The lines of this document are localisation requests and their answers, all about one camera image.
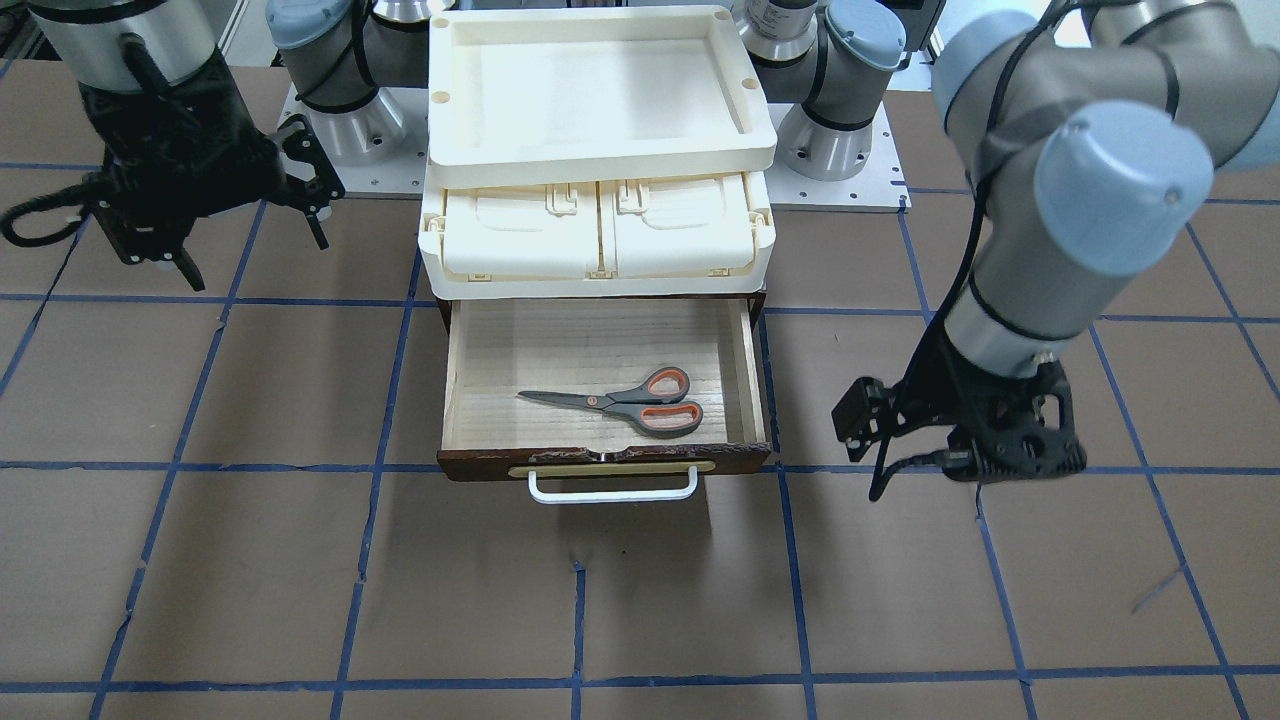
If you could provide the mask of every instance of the metal plate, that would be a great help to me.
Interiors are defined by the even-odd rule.
[[[431,101],[425,88],[392,87],[392,96],[404,110],[404,141],[396,152],[381,163],[372,165],[334,165],[348,197],[403,197],[422,195],[422,177],[426,174],[426,110]],[[297,91],[289,86],[285,95],[280,122],[293,113],[311,115],[312,110],[293,96]],[[310,178],[310,165],[284,161],[284,169],[297,177]]]
[[[773,127],[782,123],[791,105],[771,104]],[[846,213],[896,213],[910,208],[897,145],[888,127],[884,105],[876,111],[876,143],[863,172],[846,181],[823,182],[806,178],[783,163],[774,161],[764,170],[769,201],[774,210],[837,210]]]

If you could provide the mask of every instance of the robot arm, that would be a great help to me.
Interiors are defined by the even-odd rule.
[[[1056,46],[1046,31],[1079,8],[1094,47]],[[1280,55],[1226,0],[1078,0],[952,38],[934,100],[974,186],[966,263],[902,380],[860,378],[832,411],[851,461],[881,443],[872,500],[904,465],[983,482],[1084,469],[1057,355],[1164,256],[1216,169],[1280,161],[1277,88]],[[955,425],[948,447],[882,471],[888,439],[925,425]]]
[[[31,12],[79,81],[84,111],[106,142],[100,172],[0,215],[19,246],[69,237],[78,222],[26,237],[28,214],[77,206],[102,225],[120,260],[173,263],[204,290],[183,247],[196,218],[269,200],[303,213],[317,245],[319,220],[344,190],[306,118],[259,132],[197,0],[32,0]],[[311,164],[310,181],[287,176],[280,152]]]

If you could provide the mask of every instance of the white handle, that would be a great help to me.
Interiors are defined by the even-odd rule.
[[[538,487],[538,470],[529,471],[529,495],[543,505],[591,505],[598,502],[654,502],[685,500],[698,489],[698,465],[689,466],[689,484],[671,489],[616,489],[604,492],[543,492]]]

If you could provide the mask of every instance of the open drawer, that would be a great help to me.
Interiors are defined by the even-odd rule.
[[[753,473],[771,452],[742,299],[466,300],[452,304],[440,466],[454,480]],[[605,395],[658,368],[690,375],[690,434],[655,439],[524,389]]]

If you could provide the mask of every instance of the scissors blade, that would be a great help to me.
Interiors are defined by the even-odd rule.
[[[538,402],[549,402],[552,405],[562,405],[564,407],[579,407],[582,410],[600,410],[605,405],[612,405],[612,402],[608,398],[602,396],[575,395],[572,392],[544,392],[540,389],[522,389],[516,395],[518,395],[520,397],[527,397],[529,400],[536,400]]]

